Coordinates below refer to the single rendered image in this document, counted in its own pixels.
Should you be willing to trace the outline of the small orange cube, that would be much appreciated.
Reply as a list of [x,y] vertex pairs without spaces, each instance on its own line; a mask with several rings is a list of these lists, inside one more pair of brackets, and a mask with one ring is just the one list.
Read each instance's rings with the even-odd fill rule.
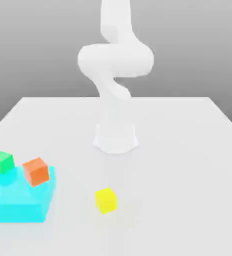
[[35,158],[23,164],[26,180],[32,187],[47,182],[50,179],[48,165],[40,158]]

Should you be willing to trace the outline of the small yellow cube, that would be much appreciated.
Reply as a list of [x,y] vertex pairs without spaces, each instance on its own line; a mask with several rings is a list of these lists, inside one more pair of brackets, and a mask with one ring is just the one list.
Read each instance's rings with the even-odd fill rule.
[[117,196],[108,187],[95,192],[95,204],[101,214],[117,209]]

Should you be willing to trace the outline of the large cyan box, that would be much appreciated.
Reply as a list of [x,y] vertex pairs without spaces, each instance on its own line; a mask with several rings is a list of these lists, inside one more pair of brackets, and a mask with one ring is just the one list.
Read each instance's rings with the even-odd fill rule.
[[32,187],[25,179],[22,166],[0,174],[0,223],[42,223],[46,219],[56,187],[53,166],[50,179]]

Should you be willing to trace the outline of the small green cube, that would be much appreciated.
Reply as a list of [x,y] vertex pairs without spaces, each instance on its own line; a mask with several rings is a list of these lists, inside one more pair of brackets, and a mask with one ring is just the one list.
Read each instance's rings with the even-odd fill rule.
[[13,155],[0,151],[0,174],[5,174],[15,167]]

